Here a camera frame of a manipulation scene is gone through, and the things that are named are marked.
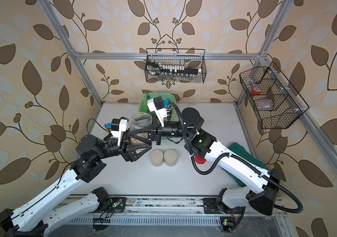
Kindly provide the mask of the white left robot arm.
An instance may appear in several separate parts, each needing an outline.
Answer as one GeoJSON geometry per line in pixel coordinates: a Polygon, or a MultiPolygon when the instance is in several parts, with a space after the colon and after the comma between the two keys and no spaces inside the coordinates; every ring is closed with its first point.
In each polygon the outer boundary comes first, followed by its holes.
{"type": "Polygon", "coordinates": [[[76,148],[79,158],[67,166],[56,182],[23,206],[0,213],[0,236],[46,237],[83,214],[113,213],[124,199],[113,201],[103,187],[63,207],[57,205],[101,173],[106,166],[102,159],[122,156],[127,162],[137,161],[151,150],[154,140],[151,133],[151,130],[142,128],[127,130],[121,138],[115,134],[104,139],[93,135],[83,137],[76,148]]]}

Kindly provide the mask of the red jar lid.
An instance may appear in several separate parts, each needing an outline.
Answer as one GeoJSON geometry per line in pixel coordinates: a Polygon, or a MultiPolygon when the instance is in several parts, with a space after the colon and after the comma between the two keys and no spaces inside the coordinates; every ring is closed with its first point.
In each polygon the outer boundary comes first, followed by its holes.
{"type": "Polygon", "coordinates": [[[203,158],[201,158],[201,157],[199,157],[199,156],[196,156],[196,157],[195,157],[195,162],[196,162],[197,164],[199,164],[199,165],[203,165],[203,164],[206,163],[206,160],[203,159],[203,158]]]}

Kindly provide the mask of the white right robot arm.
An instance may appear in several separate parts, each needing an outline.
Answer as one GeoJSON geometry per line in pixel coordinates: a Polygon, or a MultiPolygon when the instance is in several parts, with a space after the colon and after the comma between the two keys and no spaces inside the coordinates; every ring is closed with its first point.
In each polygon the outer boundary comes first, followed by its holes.
{"type": "Polygon", "coordinates": [[[196,109],[181,111],[161,97],[149,99],[147,106],[155,113],[163,136],[182,137],[197,173],[209,175],[219,166],[245,184],[239,189],[222,189],[217,200],[220,209],[250,206],[267,216],[275,208],[287,213],[303,211],[301,201],[280,184],[278,170],[261,168],[228,149],[202,129],[204,119],[196,109]]]}

